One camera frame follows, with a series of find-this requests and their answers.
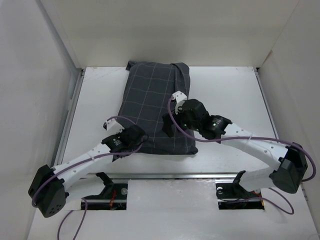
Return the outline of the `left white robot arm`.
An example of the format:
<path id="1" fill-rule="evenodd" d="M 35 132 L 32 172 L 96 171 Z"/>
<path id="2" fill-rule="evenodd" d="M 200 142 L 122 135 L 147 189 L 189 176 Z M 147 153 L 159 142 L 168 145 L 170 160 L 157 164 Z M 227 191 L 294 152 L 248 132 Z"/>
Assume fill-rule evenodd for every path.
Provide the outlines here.
<path id="1" fill-rule="evenodd" d="M 45 164 L 37 170 L 28 195 L 31 197 L 32 206 L 39 209 L 43 217 L 54 216 L 72 200 L 74 193 L 71 187 L 78 180 L 113 160 L 138 152 L 143 138 L 147 136 L 146 132 L 135 124 L 124 128 L 116 123 L 107 132 L 106 138 L 83 155 L 54 167 Z"/>

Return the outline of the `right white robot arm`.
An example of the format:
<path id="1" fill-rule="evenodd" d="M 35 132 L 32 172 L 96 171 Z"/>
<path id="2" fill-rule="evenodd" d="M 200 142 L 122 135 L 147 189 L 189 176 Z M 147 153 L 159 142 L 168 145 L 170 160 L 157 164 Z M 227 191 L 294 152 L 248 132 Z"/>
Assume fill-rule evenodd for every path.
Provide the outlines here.
<path id="1" fill-rule="evenodd" d="M 177 129 L 188 139 L 218 143 L 240 150 L 267 165 L 266 168 L 238 172 L 231 190 L 237 197 L 248 192 L 276 187 L 295 194 L 308 169 L 307 153 L 297 143 L 255 136 L 221 115 L 211 115 L 196 99 L 177 95 L 167 101 L 168 113 L 162 130 L 171 138 Z"/>

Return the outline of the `dark grey checked pillowcase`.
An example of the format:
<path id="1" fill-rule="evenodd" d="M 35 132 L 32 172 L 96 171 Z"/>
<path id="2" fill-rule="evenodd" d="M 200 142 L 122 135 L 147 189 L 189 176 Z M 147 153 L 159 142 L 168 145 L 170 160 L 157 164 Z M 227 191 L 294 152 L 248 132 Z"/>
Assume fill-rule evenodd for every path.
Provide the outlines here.
<path id="1" fill-rule="evenodd" d="M 195 155 L 196 142 L 178 130 L 173 137 L 163 132 L 163 115 L 168 113 L 168 101 L 172 94 L 190 92 L 190 69 L 183 63 L 138 62 L 130 60 L 118 120 L 124 127 L 132 120 L 141 127 L 148 139 L 140 152 L 152 155 Z"/>

